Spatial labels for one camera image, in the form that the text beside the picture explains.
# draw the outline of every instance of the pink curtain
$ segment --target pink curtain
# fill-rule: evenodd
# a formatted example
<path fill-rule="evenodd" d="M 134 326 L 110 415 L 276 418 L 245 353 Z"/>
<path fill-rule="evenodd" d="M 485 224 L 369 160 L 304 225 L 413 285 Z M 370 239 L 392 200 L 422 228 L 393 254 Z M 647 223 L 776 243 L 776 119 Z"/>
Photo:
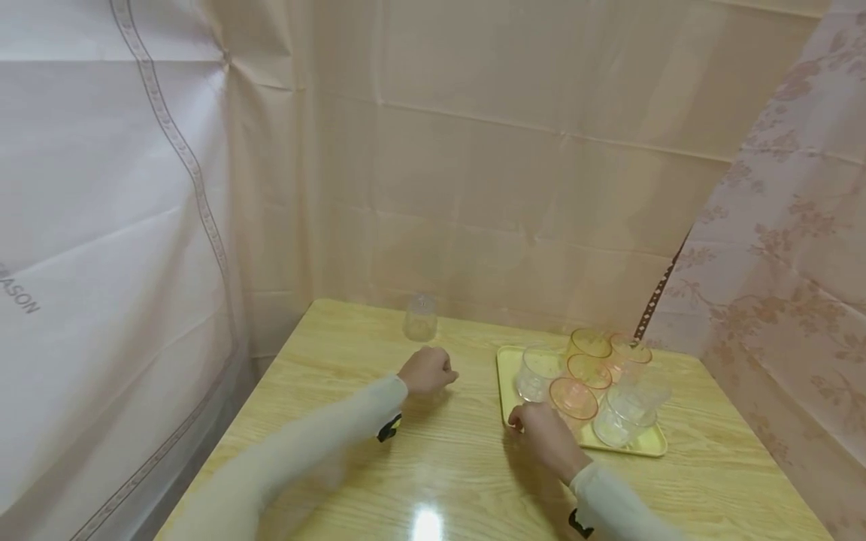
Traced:
<path fill-rule="evenodd" d="M 647 337 L 704 360 L 834 537 L 866 538 L 866 10 L 837 1 L 700 213 Z"/>

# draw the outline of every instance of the wooden table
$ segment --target wooden table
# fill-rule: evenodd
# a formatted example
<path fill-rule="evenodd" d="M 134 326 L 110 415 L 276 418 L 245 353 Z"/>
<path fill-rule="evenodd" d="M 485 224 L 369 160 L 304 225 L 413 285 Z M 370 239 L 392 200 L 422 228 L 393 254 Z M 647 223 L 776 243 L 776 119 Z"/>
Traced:
<path fill-rule="evenodd" d="M 402 320 L 403 313 L 392 310 L 313 303 L 190 491 L 283 423 L 396 371 L 418 348 L 404 338 Z M 432 344 L 447 349 L 461 373 L 453 392 L 436 407 L 410 399 L 396 438 L 371 440 L 342 461 L 347 468 L 332 460 L 318 476 L 287 490 L 263 518 L 259 539 L 577 538 L 566 524 L 570 498 L 503 438 L 494 356 L 502 345 L 534 340 L 562 347 L 566 338 L 440 318 Z M 619 472 L 694 540 L 829 541 L 704 367 L 689 360 L 664 368 L 675 389 L 660 412 L 667 455 L 592 452 L 593 458 Z M 341 480 L 325 499 L 327 485 Z M 168 524 L 183 506 L 181 499 Z M 294 534 L 286 537 L 289 531 Z"/>

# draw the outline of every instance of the yellow tray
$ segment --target yellow tray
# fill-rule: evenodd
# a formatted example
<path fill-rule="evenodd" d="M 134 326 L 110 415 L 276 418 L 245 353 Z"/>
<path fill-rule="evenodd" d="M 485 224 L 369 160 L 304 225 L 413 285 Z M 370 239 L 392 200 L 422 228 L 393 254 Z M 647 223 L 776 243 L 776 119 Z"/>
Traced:
<path fill-rule="evenodd" d="M 499 373 L 499 402 L 502 406 L 502 422 L 506 425 L 508 425 L 508 415 L 511 414 L 511 410 L 523 402 L 514 387 L 514 377 L 520 370 L 522 355 L 523 348 L 516 345 L 503 345 L 496 352 L 496 371 Z M 659 457 L 668 452 L 668 440 L 665 439 L 658 423 L 624 448 L 613 448 L 603 444 L 592 431 L 592 423 L 586 424 L 581 429 L 577 440 L 580 447 L 613 451 L 614 453 Z"/>

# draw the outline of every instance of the clear glass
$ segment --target clear glass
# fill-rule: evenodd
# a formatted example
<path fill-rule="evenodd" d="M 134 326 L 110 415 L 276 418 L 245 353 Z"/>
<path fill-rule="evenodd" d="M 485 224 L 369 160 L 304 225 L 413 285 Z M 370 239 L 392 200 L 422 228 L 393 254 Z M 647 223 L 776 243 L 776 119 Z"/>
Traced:
<path fill-rule="evenodd" d="M 668 378 L 660 368 L 654 366 L 644 366 L 640 371 L 627 372 L 617 387 L 620 389 L 620 400 L 627 401 L 645 412 L 655 411 L 667 402 L 671 395 Z"/>
<path fill-rule="evenodd" d="M 427 342 L 436 336 L 436 301 L 419 293 L 412 297 L 406 308 L 403 334 L 414 342 Z"/>
<path fill-rule="evenodd" d="M 517 394 L 529 402 L 546 402 L 550 384 L 564 371 L 562 356 L 540 345 L 523 350 L 523 361 L 514 379 Z"/>
<path fill-rule="evenodd" d="M 568 340 L 566 355 L 584 353 L 590 357 L 608 357 L 611 354 L 611 337 L 595 329 L 577 329 Z"/>
<path fill-rule="evenodd" d="M 613 375 L 604 365 L 604 360 L 578 353 L 568 358 L 566 363 L 568 373 L 577 381 L 583 383 L 593 394 L 601 396 L 613 384 Z"/>
<path fill-rule="evenodd" d="M 639 375 L 652 360 L 652 350 L 636 338 L 614 334 L 610 341 L 611 355 L 604 362 L 613 375 L 613 383 L 619 382 L 626 373 Z"/>
<path fill-rule="evenodd" d="M 592 389 L 569 377 L 553 380 L 550 401 L 575 435 L 598 413 L 598 401 Z"/>
<path fill-rule="evenodd" d="M 617 386 L 608 390 L 601 400 L 592 430 L 605 445 L 622 448 L 632 443 L 647 428 L 656 424 L 656 411 L 646 411 L 622 399 Z"/>

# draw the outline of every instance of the hand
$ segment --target hand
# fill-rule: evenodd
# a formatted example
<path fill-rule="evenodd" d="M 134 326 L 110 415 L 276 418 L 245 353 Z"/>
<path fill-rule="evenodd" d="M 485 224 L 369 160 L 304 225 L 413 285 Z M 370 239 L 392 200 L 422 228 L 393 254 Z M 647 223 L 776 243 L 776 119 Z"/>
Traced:
<path fill-rule="evenodd" d="M 428 395 L 442 390 L 460 376 L 451 369 L 451 357 L 441 347 L 424 346 L 409 357 L 397 377 L 410 395 Z"/>
<path fill-rule="evenodd" d="M 592 459 L 574 440 L 572 431 L 549 404 L 525 403 L 508 416 L 513 432 L 532 449 L 535 458 L 564 485 L 589 466 Z"/>

